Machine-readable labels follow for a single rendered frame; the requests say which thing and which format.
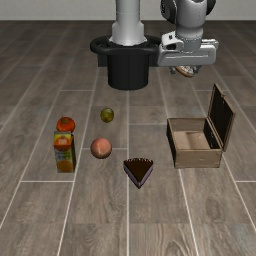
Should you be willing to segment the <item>brown frosted donut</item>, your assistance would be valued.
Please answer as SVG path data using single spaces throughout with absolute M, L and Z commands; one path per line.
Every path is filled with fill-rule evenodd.
M 175 69 L 182 74 L 185 77 L 192 78 L 196 72 L 197 69 L 192 66 L 176 66 Z

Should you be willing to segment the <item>wooden box lid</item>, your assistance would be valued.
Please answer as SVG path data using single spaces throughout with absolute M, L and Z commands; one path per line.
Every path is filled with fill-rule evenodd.
M 212 89 L 207 122 L 210 127 L 210 136 L 215 139 L 213 146 L 223 152 L 227 150 L 231 130 L 235 118 L 235 111 L 220 86 L 215 83 Z

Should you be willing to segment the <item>wooden box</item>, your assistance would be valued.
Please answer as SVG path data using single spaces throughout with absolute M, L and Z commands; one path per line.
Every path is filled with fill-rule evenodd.
M 166 136 L 175 168 L 220 167 L 223 150 L 207 118 L 168 118 Z

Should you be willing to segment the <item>green round fruit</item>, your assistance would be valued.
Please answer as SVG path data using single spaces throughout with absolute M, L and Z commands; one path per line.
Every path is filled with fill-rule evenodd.
M 114 119 L 114 111 L 111 108 L 104 108 L 100 113 L 101 120 L 105 123 L 109 123 Z

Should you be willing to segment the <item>chocolate cake wedge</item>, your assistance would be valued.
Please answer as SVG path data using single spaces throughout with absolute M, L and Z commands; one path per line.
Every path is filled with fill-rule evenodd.
M 140 189 L 153 171 L 153 161 L 146 158 L 131 158 L 124 161 L 123 168 L 134 185 Z

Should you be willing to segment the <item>pink peach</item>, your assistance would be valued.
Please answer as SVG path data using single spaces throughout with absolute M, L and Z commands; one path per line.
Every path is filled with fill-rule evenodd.
M 105 138 L 97 138 L 91 143 L 90 150 L 94 157 L 105 159 L 112 152 L 112 144 Z

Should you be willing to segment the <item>red tomato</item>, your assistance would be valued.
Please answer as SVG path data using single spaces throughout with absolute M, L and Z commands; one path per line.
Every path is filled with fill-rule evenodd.
M 75 130 L 75 122 L 72 118 L 62 116 L 56 124 L 56 129 L 59 132 L 73 132 Z

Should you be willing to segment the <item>orange juice carton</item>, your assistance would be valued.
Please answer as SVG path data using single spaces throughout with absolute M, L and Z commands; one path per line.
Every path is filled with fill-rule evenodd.
M 74 136 L 71 132 L 54 132 L 53 148 L 57 171 L 72 173 L 76 168 Z

